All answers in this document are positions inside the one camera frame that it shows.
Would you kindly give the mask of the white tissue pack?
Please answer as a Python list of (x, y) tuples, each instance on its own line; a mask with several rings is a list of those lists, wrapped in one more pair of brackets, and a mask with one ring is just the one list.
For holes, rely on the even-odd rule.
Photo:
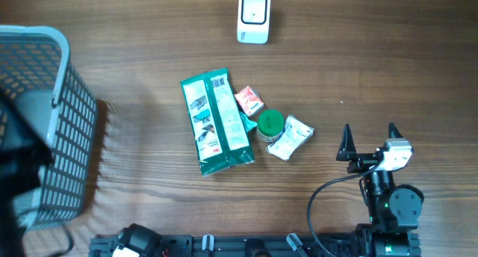
[(313, 134), (314, 128), (307, 126), (291, 114), (285, 121), (280, 137), (267, 147), (267, 152), (283, 161), (288, 161), (294, 151)]

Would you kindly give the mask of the green lid jar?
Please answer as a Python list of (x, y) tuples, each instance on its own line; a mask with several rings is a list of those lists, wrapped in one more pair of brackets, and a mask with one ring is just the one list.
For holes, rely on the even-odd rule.
[(275, 109), (267, 109), (258, 118), (257, 133), (264, 142), (273, 143), (279, 138), (284, 126), (285, 119), (282, 113)]

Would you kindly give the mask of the teal wet wipes pack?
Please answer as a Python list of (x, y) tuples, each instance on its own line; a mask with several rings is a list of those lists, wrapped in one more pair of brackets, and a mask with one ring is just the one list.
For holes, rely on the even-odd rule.
[(257, 122), (251, 120), (244, 112), (240, 111), (240, 118), (243, 123), (243, 127), (246, 131), (246, 133), (251, 132), (252, 130), (257, 128)]

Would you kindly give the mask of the red white small box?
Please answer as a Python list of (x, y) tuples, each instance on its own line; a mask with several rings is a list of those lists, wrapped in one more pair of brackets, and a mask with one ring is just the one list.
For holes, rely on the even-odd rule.
[(236, 93), (235, 99), (248, 117), (258, 113), (264, 107), (264, 102), (250, 86)]

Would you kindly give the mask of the green 3M cloth package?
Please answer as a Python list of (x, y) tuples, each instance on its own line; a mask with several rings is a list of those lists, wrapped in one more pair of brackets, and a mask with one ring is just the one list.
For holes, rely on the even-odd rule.
[(226, 68), (180, 82), (203, 176), (255, 162)]

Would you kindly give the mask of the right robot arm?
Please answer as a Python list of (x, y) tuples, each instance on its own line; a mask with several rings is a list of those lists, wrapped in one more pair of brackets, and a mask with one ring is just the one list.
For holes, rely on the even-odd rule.
[(358, 153), (351, 128), (344, 126), (337, 161), (357, 175), (370, 222), (359, 224), (350, 237), (353, 256), (419, 256), (418, 228), (424, 195), (411, 185), (396, 185), (394, 173), (406, 167), (414, 149), (390, 123), (388, 139), (375, 152)]

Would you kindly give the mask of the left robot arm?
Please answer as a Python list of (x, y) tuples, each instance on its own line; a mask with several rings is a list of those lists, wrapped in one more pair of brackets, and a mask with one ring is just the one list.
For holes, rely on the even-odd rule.
[(1, 255), (24, 256), (23, 231), (13, 207), (14, 197), (41, 186), (38, 171), (53, 163), (51, 150), (14, 101), (1, 95), (11, 130), (1, 143)]

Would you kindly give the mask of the white barcode scanner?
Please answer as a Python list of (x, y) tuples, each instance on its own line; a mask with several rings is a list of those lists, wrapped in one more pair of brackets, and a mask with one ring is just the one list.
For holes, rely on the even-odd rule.
[(238, 0), (238, 42), (265, 44), (268, 41), (270, 6), (271, 0)]

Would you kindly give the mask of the grey mesh plastic basket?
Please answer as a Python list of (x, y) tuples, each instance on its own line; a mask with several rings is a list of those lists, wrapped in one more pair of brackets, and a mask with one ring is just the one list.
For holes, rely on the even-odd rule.
[(1, 98), (9, 104), (1, 107), (1, 150), (41, 139), (52, 154), (51, 164), (39, 166), (39, 186), (13, 199), (19, 226), (71, 221), (84, 204), (98, 110), (59, 30), (1, 27)]

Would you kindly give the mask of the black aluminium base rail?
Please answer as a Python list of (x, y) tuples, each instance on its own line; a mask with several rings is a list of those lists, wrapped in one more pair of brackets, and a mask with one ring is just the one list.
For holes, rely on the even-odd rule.
[[(354, 256), (352, 247), (341, 238), (321, 239), (321, 243), (335, 256)], [(202, 237), (191, 235), (162, 235), (158, 250), (151, 256), (330, 256), (316, 244), (312, 236), (299, 236), (302, 246), (293, 250), (286, 236), (214, 236), (212, 250), (202, 248)], [(113, 256), (119, 246), (117, 235), (90, 239), (88, 256)]]

